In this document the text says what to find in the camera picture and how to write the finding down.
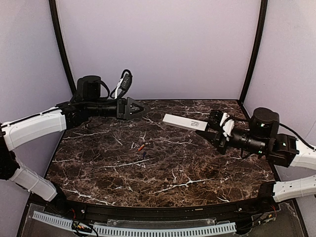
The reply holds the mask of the white remote control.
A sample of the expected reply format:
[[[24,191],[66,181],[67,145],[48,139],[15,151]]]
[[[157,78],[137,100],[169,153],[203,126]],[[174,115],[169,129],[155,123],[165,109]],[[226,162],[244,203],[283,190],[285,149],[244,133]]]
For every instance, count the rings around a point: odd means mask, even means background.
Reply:
[[[164,122],[167,125],[187,129],[187,130],[193,130],[193,131],[205,131],[207,128],[207,122],[200,121],[196,119],[190,119],[170,114],[165,114],[162,122]]]

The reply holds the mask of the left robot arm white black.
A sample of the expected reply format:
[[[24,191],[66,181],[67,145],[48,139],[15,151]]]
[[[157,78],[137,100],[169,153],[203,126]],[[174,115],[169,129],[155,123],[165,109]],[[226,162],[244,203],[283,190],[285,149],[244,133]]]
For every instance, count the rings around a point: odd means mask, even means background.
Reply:
[[[0,126],[0,178],[10,180],[47,202],[63,193],[50,181],[24,165],[14,150],[45,135],[78,127],[92,117],[132,120],[142,117],[148,106],[130,97],[124,98],[132,84],[130,70],[124,70],[113,92],[100,76],[84,76],[70,101],[57,104],[44,112]]]

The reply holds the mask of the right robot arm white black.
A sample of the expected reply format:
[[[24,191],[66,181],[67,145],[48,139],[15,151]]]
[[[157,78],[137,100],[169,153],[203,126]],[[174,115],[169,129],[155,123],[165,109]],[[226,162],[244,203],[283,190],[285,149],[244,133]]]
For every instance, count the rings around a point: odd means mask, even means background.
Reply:
[[[268,108],[259,107],[246,120],[248,129],[235,127],[240,118],[222,111],[212,110],[206,127],[196,133],[212,144],[216,150],[225,154],[228,147],[240,150],[248,155],[265,157],[268,162],[283,167],[316,168],[316,148],[308,144],[293,129],[291,135],[279,133],[282,125],[279,114]],[[271,181],[260,186],[258,199],[270,202],[282,202],[316,193],[316,177],[292,181]]]

